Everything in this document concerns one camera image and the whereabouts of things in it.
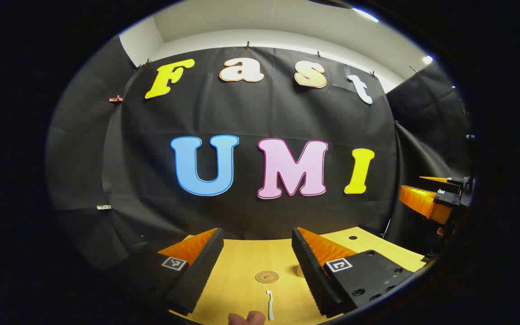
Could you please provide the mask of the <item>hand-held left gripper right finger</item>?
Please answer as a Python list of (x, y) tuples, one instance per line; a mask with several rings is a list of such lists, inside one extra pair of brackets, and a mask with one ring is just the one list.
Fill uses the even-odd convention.
[(357, 253), (301, 227), (292, 230), (292, 249), (327, 318), (373, 303), (413, 274), (375, 250)]

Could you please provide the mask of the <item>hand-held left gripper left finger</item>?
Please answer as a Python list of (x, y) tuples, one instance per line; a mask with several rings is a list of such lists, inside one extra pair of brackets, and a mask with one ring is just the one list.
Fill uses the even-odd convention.
[(194, 312), (223, 246), (223, 229), (213, 228), (159, 251), (130, 255), (122, 281), (151, 306), (186, 316)]

